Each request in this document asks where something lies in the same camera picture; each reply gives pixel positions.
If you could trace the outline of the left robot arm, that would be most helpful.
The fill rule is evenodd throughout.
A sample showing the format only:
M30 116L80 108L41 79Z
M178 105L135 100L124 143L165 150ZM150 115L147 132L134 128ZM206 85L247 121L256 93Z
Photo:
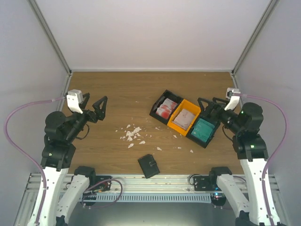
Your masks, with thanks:
M61 189L76 151L73 141L88 122L105 118L108 98L103 96L86 109L90 94L73 89L66 94L70 116L61 111L50 113L45 119L44 149L42 151L41 183L29 226L66 226L85 190L96 187L95 169L80 166L64 195Z

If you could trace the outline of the red white cards stack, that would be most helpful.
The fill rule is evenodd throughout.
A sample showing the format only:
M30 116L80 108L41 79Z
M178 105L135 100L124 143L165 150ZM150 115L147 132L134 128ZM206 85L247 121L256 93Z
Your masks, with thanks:
M177 106L177 103L167 98L163 103L157 108L156 114L164 119L168 119L172 111Z

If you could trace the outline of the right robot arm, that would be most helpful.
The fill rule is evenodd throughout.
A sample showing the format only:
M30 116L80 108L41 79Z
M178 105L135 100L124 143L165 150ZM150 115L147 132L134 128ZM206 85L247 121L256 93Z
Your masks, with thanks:
M280 226L269 183L268 150L259 134L263 122L262 108L253 102L243 104L236 114L229 103L219 98L198 98L201 111L210 119L221 122L233 133L232 146L242 166L248 195L245 196L228 168L211 170L208 185L221 190L229 202L237 226Z

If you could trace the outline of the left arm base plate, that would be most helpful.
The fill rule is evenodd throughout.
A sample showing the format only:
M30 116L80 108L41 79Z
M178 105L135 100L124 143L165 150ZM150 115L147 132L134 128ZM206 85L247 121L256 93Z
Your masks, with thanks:
M94 186L93 188L88 188L86 192L91 192L91 193L101 193L105 191L109 191L111 189L111 179L112 176L108 175L96 175L94 180L90 183L90 187L96 185L98 182L104 181L101 184L98 184Z

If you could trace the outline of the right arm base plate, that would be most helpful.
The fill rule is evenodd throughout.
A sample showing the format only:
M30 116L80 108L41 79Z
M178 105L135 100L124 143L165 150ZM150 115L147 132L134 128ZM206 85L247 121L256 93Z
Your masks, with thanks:
M211 183L209 176L197 175L197 176L193 176L192 178L193 178L193 185L195 191L200 191L200 192L220 191L217 185Z

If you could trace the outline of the black leather card holder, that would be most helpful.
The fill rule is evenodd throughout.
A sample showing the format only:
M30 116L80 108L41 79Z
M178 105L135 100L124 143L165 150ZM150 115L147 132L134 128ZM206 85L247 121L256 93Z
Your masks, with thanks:
M139 158L138 163L146 179L149 179L160 173L157 162L151 154L147 154Z

